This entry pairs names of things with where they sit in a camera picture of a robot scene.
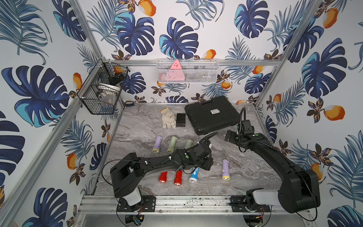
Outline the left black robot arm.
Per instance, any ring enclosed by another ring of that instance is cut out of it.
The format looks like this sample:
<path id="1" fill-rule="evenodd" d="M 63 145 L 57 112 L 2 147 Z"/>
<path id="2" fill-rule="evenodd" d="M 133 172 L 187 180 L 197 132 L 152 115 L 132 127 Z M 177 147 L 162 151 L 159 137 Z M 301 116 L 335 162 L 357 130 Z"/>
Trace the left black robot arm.
<path id="1" fill-rule="evenodd" d="M 171 155 L 145 158 L 130 153 L 110 169 L 115 198 L 124 198 L 130 206 L 141 202 L 137 190 L 148 174 L 201 168 L 209 171 L 213 165 L 211 142 L 198 142 L 191 148 L 178 149 Z"/>

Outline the blue flashlight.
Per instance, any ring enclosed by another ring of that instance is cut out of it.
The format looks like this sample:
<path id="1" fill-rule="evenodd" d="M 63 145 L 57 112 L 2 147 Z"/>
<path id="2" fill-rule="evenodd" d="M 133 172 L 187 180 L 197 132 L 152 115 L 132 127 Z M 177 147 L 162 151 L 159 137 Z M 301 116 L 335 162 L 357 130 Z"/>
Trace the blue flashlight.
<path id="1" fill-rule="evenodd" d="M 197 183 L 198 182 L 198 174 L 199 174 L 199 167 L 197 167 L 189 178 L 189 182 Z"/>

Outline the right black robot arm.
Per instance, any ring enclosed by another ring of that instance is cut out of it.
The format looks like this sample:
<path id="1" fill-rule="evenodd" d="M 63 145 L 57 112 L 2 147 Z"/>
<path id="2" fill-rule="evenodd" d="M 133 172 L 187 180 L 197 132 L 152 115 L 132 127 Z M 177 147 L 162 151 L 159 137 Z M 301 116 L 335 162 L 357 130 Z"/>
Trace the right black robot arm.
<path id="1" fill-rule="evenodd" d="M 278 190 L 263 188 L 248 190 L 245 202 L 249 209 L 259 205 L 268 205 L 282 207 L 288 213 L 297 213 L 320 206 L 317 174 L 311 169 L 302 169 L 280 153 L 265 135 L 254 132 L 250 121 L 239 123 L 238 132 L 228 130 L 225 141 L 258 154 L 282 181 Z"/>

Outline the light green flashlight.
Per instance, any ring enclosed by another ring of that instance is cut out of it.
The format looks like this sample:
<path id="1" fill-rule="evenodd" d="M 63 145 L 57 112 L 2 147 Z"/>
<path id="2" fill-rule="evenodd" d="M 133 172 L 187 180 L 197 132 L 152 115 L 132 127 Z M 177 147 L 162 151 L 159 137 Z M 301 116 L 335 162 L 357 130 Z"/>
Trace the light green flashlight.
<path id="1" fill-rule="evenodd" d="M 175 151 L 175 146 L 176 146 L 176 142 L 177 142 L 177 137 L 172 136 L 172 137 L 171 137 L 171 140 L 170 140 L 169 147 L 168 147 L 168 149 L 167 149 L 167 152 L 168 152 L 169 154 L 173 154 L 173 153 L 174 153 L 174 151 Z"/>
<path id="2" fill-rule="evenodd" d="M 189 149 L 193 146 L 193 140 L 188 139 L 186 144 L 185 144 L 185 149 Z"/>

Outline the red flashlight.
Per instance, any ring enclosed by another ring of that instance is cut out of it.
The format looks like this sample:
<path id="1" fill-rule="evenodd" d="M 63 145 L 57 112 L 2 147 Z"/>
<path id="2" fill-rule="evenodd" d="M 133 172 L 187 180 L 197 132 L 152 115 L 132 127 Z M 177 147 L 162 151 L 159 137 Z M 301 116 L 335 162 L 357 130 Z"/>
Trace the red flashlight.
<path id="1" fill-rule="evenodd" d="M 159 177 L 160 183 L 166 183 L 167 182 L 167 172 L 162 172 Z"/>
<path id="2" fill-rule="evenodd" d="M 175 185 L 177 185 L 177 186 L 182 185 L 182 174 L 183 174 L 183 171 L 176 172 L 175 180 L 174 180 Z"/>

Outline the purple flashlight yellow rim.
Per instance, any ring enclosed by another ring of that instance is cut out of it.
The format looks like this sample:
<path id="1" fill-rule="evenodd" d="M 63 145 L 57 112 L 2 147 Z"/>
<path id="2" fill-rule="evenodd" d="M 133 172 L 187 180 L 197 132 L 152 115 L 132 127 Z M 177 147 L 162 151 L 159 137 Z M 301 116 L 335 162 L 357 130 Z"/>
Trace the purple flashlight yellow rim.
<path id="1" fill-rule="evenodd" d="M 158 154 L 160 152 L 161 141 L 162 141 L 162 137 L 161 136 L 157 136 L 156 137 L 155 144 L 153 146 L 153 150 L 152 150 L 153 153 Z"/>

